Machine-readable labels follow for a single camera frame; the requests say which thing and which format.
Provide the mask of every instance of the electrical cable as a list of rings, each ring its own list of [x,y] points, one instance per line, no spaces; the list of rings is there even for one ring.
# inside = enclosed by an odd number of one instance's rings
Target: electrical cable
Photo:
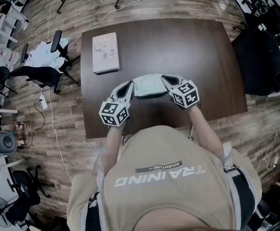
[[[192,124],[192,122],[190,122],[190,124],[189,124],[189,136],[188,136],[188,139],[190,139],[191,141],[193,141],[192,132],[193,132],[193,124]]]
[[[108,13],[103,19],[101,19],[98,23],[95,23],[95,24],[89,26],[87,29],[85,29],[85,30],[78,36],[78,38],[76,38],[76,40],[75,40],[72,44],[70,44],[70,45],[68,46],[68,49],[69,49],[73,44],[76,43],[76,41],[81,37],[81,35],[82,35],[84,32],[88,31],[91,27],[94,27],[94,26],[98,25],[98,24],[99,24],[100,22],[102,22],[108,15],[110,15],[110,14],[112,14],[112,13],[114,13],[114,12],[120,11],[120,10],[122,10],[122,9],[124,9],[124,8],[126,8],[126,7],[128,7],[129,5],[131,5],[131,4],[133,4],[133,3],[136,3],[136,2],[140,2],[140,1],[143,1],[143,0],[135,0],[135,1],[129,3],[128,5],[126,5],[126,6],[122,7],[122,8],[120,8],[120,9],[113,10],[113,11],[109,12],[109,13]]]
[[[274,156],[274,158],[272,159],[272,161],[271,161],[271,163],[270,163],[270,167],[268,167],[268,166],[269,166],[269,161],[270,161],[270,157],[268,156],[268,150],[269,150],[269,148],[271,147],[271,145],[272,145],[273,143],[276,142],[276,140],[278,140],[278,141],[280,140],[280,138],[278,137],[278,131],[279,131],[279,129],[280,129],[280,126],[279,126],[278,129],[277,129],[277,132],[276,132],[274,141],[268,146],[268,148],[267,148],[267,150],[266,150],[266,155],[265,155],[266,158],[264,157],[264,158],[262,158],[262,159],[260,160],[259,165],[258,165],[258,167],[256,168],[256,172],[259,170],[259,167],[260,167],[262,161],[265,161],[265,162],[266,162],[266,169],[267,169],[268,171],[272,171],[272,170],[274,169],[273,163],[274,163],[274,161],[275,161],[275,158],[278,158],[278,159],[280,158],[279,153],[277,153],[277,154]]]
[[[127,134],[123,134],[123,145],[125,145],[126,143],[127,143],[127,141],[132,137],[132,136],[134,136],[135,134],[132,134],[131,136],[129,136],[128,137],[128,139],[126,140],[126,141],[124,141],[125,140],[125,136],[126,136]]]
[[[38,109],[36,108],[36,106],[35,106],[35,105],[38,104],[40,101],[42,101],[42,100],[40,99],[38,102],[34,103],[34,108],[35,108],[38,112],[41,113],[41,115],[43,116],[44,122],[43,122],[43,125],[42,125],[40,128],[37,128],[37,129],[34,130],[34,132],[33,132],[33,134],[32,134],[31,143],[28,145],[28,147],[30,147],[30,146],[32,145],[32,143],[33,143],[33,138],[34,138],[35,132],[38,131],[38,130],[40,130],[41,128],[43,128],[43,126],[45,125],[45,116],[44,116],[43,113],[42,113],[40,110],[38,110]]]
[[[60,154],[61,154],[61,158],[62,158],[62,161],[63,161],[64,166],[65,166],[65,168],[66,168],[66,172],[67,172],[67,174],[68,174],[68,177],[69,177],[69,179],[71,180],[71,182],[73,182],[71,176],[69,175],[68,168],[67,168],[67,166],[66,166],[66,163],[65,163],[65,161],[64,161],[64,158],[63,158],[63,155],[62,155],[60,146],[59,146],[57,130],[56,130],[55,127],[54,127],[53,108],[52,108],[52,102],[51,102],[51,97],[50,97],[50,87],[49,87],[49,100],[50,100],[50,104],[51,104],[52,127],[53,127],[53,130],[54,130],[54,132],[55,132],[55,137],[56,137],[56,140],[57,140],[59,152],[60,152]]]

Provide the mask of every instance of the beige t-shirt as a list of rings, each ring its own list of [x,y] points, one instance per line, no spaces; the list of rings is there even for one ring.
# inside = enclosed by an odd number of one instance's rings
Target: beige t-shirt
[[[250,160],[235,150],[232,160],[249,173],[258,203],[261,182]],[[130,231],[150,210],[167,207],[188,212],[210,227],[235,228],[233,203],[220,160],[170,127],[148,128],[130,138],[120,160],[105,177],[100,194],[111,231]],[[72,212],[68,213],[68,219],[73,217],[73,221],[68,220],[70,226],[80,221],[75,217],[79,214]]]

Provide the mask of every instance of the person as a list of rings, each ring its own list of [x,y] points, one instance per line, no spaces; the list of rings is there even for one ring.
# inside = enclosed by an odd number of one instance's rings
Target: person
[[[240,229],[224,145],[197,105],[184,112],[199,145],[171,127],[156,126],[130,137],[117,162],[124,124],[110,128],[92,172],[73,178],[67,207],[71,231]],[[234,149],[230,156],[250,176],[252,215],[262,195],[260,178],[247,157]]]
[[[21,22],[21,28],[25,30],[27,26],[29,25],[30,21],[20,12],[18,12],[16,9],[13,9],[13,13],[10,13],[10,8],[12,6],[12,1],[19,4],[19,6],[22,6],[20,2],[17,0],[0,0],[0,19],[3,14],[9,15],[10,17],[19,20]]]
[[[26,129],[26,124],[23,122],[19,122],[18,124],[8,124],[8,125],[2,125],[0,126],[0,131],[9,132],[11,134],[14,134],[16,130],[24,130]],[[18,140],[17,146],[20,149],[26,148],[28,146],[27,140]]]

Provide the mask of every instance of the white desk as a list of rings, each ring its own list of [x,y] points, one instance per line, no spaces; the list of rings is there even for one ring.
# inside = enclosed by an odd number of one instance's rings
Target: white desk
[[[18,40],[14,39],[13,37],[11,37],[10,35],[8,35],[6,32],[3,31],[3,26],[6,25],[9,28],[15,29],[16,27],[14,27],[13,25],[11,25],[10,23],[8,23],[6,21],[7,16],[5,14],[2,15],[2,17],[0,18],[0,35],[6,37],[7,39],[9,39],[10,41],[14,42],[14,43],[18,43]]]

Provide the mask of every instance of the wooden floor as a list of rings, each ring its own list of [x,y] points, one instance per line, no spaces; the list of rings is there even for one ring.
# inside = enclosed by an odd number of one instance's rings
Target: wooden floor
[[[32,18],[41,8],[42,10],[32,19],[26,31],[15,31],[14,36],[19,43],[11,44],[13,50],[21,52],[23,45],[27,42],[29,49],[33,49],[41,40],[47,41],[49,8],[54,1],[48,0],[44,8],[45,0],[32,0],[26,5],[24,14],[28,18]],[[132,1],[121,0],[121,7]],[[55,10],[59,2],[56,2],[51,10],[49,39],[52,39],[55,30],[61,29],[64,37],[75,40],[83,30],[111,12],[114,9],[114,3],[115,0],[68,0],[62,8],[62,14],[57,14]],[[109,15],[96,27],[150,18],[201,18],[221,21],[231,40],[238,34],[232,30],[232,26],[239,25],[243,20],[242,13],[233,0],[145,0]],[[70,56],[80,53],[80,40],[70,48],[69,53]],[[70,73],[80,80],[80,65],[76,64]],[[16,77],[12,80],[11,86],[19,94],[11,93],[11,98],[5,102],[4,108],[17,109],[19,113],[4,115],[2,123],[9,124],[15,121],[27,123],[26,133],[17,133],[16,136],[31,140],[32,132],[43,125],[43,117],[33,106],[33,103],[39,100],[40,88],[26,82],[25,79],[25,77]],[[92,168],[104,145],[104,139],[87,140],[85,137],[80,87],[71,84],[67,78],[63,77],[60,89],[60,95],[51,93],[54,125],[63,158],[70,175],[73,176]],[[43,93],[50,104],[48,89],[45,88]],[[237,150],[250,157],[256,168],[280,126],[280,98],[247,96],[247,103],[247,113],[215,120],[210,124],[222,142],[230,141]],[[51,199],[41,196],[41,204],[33,208],[36,213],[51,218],[66,214],[71,182],[62,162],[52,128],[51,107],[43,111],[43,114],[45,125],[34,134],[32,146],[28,149],[17,150],[10,158],[15,160],[24,157],[27,160],[14,169],[41,164],[40,179],[55,184],[53,189],[45,188],[51,195]],[[188,133],[187,128],[180,130]],[[276,151],[280,152],[280,141],[270,148],[271,158],[274,157]],[[273,171],[266,170],[263,162],[259,168],[259,174],[262,178],[263,189],[266,191],[280,175],[280,162]]]

